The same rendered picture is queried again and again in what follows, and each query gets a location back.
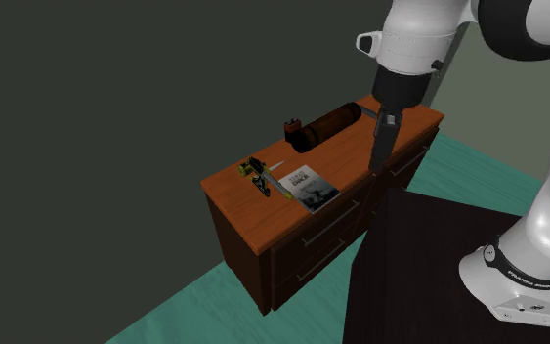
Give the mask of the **brown wooden chest of drawers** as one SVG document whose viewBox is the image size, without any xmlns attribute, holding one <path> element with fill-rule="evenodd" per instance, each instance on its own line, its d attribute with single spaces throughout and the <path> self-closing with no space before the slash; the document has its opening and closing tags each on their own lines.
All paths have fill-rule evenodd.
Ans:
<svg viewBox="0 0 550 344">
<path fill-rule="evenodd" d="M 236 165 L 202 180 L 225 261 L 262 315 L 282 306 L 366 231 L 387 188 L 408 186 L 443 118 L 422 105 L 406 109 L 382 173 L 368 168 L 376 124 L 368 115 L 306 153 L 283 140 L 256 152 L 276 167 L 277 179 L 308 166 L 340 191 L 316 213 L 279 191 L 264 196 Z"/>
</svg>

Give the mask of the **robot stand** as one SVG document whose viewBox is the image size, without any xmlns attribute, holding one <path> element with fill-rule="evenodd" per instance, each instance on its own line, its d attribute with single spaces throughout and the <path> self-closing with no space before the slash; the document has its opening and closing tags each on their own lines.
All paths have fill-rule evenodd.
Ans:
<svg viewBox="0 0 550 344">
<path fill-rule="evenodd" d="M 352 264 L 342 344 L 550 344 L 550 327 L 497 320 L 458 273 L 517 219 L 388 190 Z"/>
</svg>

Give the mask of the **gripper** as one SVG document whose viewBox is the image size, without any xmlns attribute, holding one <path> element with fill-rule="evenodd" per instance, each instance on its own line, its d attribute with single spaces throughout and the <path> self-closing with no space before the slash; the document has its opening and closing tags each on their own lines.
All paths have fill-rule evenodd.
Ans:
<svg viewBox="0 0 550 344">
<path fill-rule="evenodd" d="M 379 65 L 371 94 L 381 105 L 374 131 L 369 169 L 380 172 L 389 159 L 402 125 L 402 111 L 419 105 L 426 94 L 431 74 L 404 75 Z"/>
</svg>

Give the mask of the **yellow black grey tool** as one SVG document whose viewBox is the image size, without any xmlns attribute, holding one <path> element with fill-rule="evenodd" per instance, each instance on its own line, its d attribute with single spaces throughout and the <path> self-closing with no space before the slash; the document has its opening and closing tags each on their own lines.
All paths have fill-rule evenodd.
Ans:
<svg viewBox="0 0 550 344">
<path fill-rule="evenodd" d="M 292 193 L 272 176 L 272 169 L 255 157 L 248 157 L 237 166 L 237 170 L 242 177 L 252 175 L 252 183 L 265 197 L 271 196 L 269 185 L 272 185 L 286 199 L 294 198 Z"/>
</svg>

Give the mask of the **brown cylinder with grey rod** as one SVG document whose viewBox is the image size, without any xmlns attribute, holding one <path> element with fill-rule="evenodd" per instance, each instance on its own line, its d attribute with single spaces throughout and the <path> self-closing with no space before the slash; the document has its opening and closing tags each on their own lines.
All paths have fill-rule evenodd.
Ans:
<svg viewBox="0 0 550 344">
<path fill-rule="evenodd" d="M 355 124 L 363 114 L 377 117 L 377 113 L 367 107 L 346 103 L 307 125 L 302 124 L 289 144 L 299 153 L 308 152 Z"/>
</svg>

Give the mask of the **grey book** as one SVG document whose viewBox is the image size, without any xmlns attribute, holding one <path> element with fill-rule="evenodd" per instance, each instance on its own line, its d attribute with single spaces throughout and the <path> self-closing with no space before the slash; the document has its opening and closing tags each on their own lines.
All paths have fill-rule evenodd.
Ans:
<svg viewBox="0 0 550 344">
<path fill-rule="evenodd" d="M 303 165 L 289 173 L 279 182 L 311 214 L 320 211 L 323 206 L 341 194 L 338 189 L 308 165 Z"/>
</svg>

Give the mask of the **small red black box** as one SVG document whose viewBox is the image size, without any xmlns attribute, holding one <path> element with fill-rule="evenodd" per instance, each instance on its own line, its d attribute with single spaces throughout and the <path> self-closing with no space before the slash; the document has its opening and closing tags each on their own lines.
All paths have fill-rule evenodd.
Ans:
<svg viewBox="0 0 550 344">
<path fill-rule="evenodd" d="M 302 123 L 298 118 L 291 118 L 283 123 L 284 139 L 287 143 L 293 141 L 294 133 L 302 128 Z"/>
</svg>

